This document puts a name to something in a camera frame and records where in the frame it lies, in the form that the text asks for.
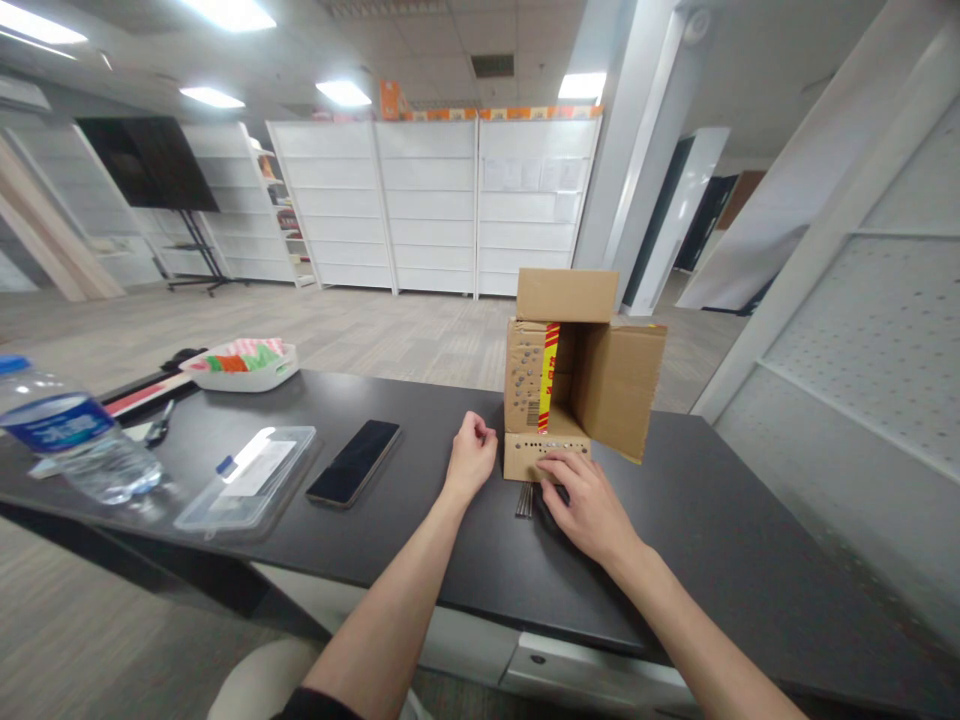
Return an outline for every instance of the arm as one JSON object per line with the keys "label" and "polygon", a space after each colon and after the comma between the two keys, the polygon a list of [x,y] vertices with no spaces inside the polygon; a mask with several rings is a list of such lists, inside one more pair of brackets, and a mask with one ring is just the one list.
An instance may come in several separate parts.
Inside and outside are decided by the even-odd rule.
{"label": "arm", "polygon": [[575,453],[537,463],[570,495],[544,480],[543,500],[560,529],[606,570],[646,618],[697,702],[714,720],[805,717],[723,634],[670,568],[637,536],[603,469]]}
{"label": "arm", "polygon": [[417,667],[460,521],[490,477],[496,431],[468,412],[426,519],[334,635],[303,681],[367,720],[396,718]]}

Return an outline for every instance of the air conditioner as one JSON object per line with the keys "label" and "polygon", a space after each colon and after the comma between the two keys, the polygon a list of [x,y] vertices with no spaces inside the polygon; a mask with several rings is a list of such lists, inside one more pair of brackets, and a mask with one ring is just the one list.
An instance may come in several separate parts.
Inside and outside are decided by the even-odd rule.
{"label": "air conditioner", "polygon": [[0,75],[0,108],[26,112],[50,112],[50,103],[36,85]]}

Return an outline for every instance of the open cardboard box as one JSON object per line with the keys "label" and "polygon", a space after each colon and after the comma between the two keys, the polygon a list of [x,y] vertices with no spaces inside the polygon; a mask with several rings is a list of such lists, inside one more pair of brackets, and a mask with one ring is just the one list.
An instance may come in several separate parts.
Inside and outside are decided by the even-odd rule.
{"label": "open cardboard box", "polygon": [[618,273],[523,268],[510,319],[503,476],[534,482],[551,450],[591,441],[641,462],[667,329],[612,325]]}

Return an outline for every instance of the hand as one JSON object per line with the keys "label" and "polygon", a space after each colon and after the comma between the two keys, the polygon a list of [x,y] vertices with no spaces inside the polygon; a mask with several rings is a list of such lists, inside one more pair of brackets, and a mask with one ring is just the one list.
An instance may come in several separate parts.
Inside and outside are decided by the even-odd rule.
{"label": "hand", "polygon": [[543,501],[557,525],[608,572],[617,560],[643,547],[600,463],[588,463],[578,453],[552,452],[537,467],[553,475],[570,495],[567,507],[553,483],[540,481]]}
{"label": "hand", "polygon": [[463,424],[453,438],[453,452],[447,466],[443,492],[468,505],[493,472],[497,459],[497,431],[488,428],[473,411],[463,416]]}

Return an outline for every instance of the phone screen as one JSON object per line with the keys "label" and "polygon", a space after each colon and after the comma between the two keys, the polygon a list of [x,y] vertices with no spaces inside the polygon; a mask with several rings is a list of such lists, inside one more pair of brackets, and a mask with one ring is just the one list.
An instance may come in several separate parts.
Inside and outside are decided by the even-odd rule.
{"label": "phone screen", "polygon": [[307,490],[311,500],[349,505],[379,465],[400,432],[400,426],[367,420],[330,466]]}

